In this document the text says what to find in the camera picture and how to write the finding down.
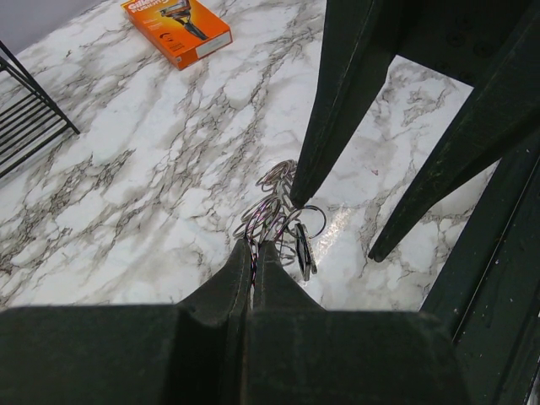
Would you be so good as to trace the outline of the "black key tag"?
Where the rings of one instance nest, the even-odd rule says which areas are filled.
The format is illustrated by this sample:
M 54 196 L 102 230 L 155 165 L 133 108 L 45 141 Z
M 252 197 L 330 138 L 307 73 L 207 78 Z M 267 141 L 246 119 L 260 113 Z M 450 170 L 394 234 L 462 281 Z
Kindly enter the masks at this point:
M 312 251 L 311 242 L 307 235 L 307 228 L 302 223 L 294 225 L 295 250 L 299 260 L 300 271 L 305 282 L 309 281 L 312 274 L 317 274 L 317 266 Z

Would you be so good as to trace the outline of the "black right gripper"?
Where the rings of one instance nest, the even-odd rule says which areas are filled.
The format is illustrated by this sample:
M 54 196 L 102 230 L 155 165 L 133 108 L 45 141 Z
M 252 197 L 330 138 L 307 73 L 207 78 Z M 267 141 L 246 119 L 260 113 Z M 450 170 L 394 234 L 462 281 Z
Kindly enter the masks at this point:
M 370 250 L 374 261 L 538 130 L 539 2 L 327 2 L 316 97 L 290 192 L 295 207 L 320 189 L 397 53 L 473 91 L 391 213 Z

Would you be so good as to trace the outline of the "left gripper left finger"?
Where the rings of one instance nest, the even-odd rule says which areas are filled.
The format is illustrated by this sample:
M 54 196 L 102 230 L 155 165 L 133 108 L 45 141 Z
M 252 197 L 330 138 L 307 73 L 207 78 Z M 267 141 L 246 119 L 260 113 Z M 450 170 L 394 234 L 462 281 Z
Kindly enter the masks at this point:
M 246 241 L 176 304 L 1 314 L 4 404 L 236 404 L 251 284 Z

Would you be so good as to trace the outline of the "silver disc keyring holder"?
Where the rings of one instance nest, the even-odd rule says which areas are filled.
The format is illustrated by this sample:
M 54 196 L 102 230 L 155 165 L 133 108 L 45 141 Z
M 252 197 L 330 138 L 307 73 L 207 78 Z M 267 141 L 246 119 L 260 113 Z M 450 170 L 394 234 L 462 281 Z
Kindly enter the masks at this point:
M 298 262 L 295 250 L 294 225 L 302 223 L 300 216 L 305 211 L 317 212 L 322 216 L 321 228 L 312 234 L 307 228 L 307 235 L 312 241 L 318 237 L 327 226 L 327 216 L 316 205 L 308 204 L 296 208 L 291 200 L 290 191 L 297 170 L 297 162 L 288 159 L 277 163 L 273 168 L 260 177 L 256 186 L 260 187 L 264 196 L 251 205 L 240 217 L 240 225 L 234 230 L 233 237 L 247 240 L 251 250 L 252 277 L 257 277 L 257 263 L 260 256 L 260 246 L 264 242 L 273 243 L 278 250 L 278 261 L 289 266 Z

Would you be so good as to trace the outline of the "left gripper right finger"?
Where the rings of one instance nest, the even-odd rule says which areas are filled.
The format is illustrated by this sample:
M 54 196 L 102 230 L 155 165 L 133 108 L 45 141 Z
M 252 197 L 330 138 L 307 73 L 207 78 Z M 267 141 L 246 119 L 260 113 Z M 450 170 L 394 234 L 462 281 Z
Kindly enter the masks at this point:
M 423 312 L 322 309 L 260 247 L 244 404 L 465 404 L 443 326 Z

